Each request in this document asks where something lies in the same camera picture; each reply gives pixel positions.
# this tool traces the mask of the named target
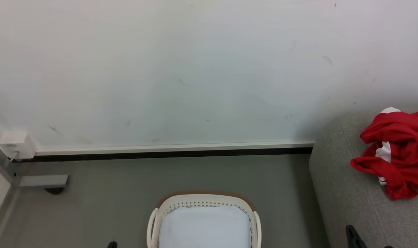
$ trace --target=gray floor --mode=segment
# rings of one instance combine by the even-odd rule
[[[263,248],[329,247],[309,155],[184,157],[21,165],[26,175],[70,174],[66,192],[23,189],[0,248],[146,247],[156,203],[177,190],[242,193],[261,217]]]

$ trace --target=white baseboard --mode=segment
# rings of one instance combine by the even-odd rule
[[[141,152],[165,152],[165,151],[215,151],[215,150],[228,150],[228,149],[298,148],[298,147],[313,147],[314,143],[315,143],[314,140],[304,140],[304,141],[158,145],[158,146],[38,148],[36,152],[36,156],[141,153]]]

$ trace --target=sofa cushion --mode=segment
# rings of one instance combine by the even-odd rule
[[[413,113],[418,108],[404,108]],[[353,225],[368,248],[418,248],[418,196],[392,201],[372,174],[350,160],[368,147],[360,133],[381,110],[348,113],[332,121],[316,140],[310,172],[332,248],[345,248],[345,226]]]

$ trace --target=white outlet box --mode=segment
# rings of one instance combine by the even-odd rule
[[[16,158],[33,158],[36,154],[36,145],[26,132],[5,132],[0,140],[7,157],[13,157],[18,151]]]

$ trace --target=laundry basket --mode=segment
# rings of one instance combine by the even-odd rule
[[[152,211],[147,225],[147,248],[158,248],[163,218],[180,207],[236,206],[248,215],[251,224],[252,248],[261,248],[261,222],[255,206],[245,196],[213,190],[189,190],[171,193]]]

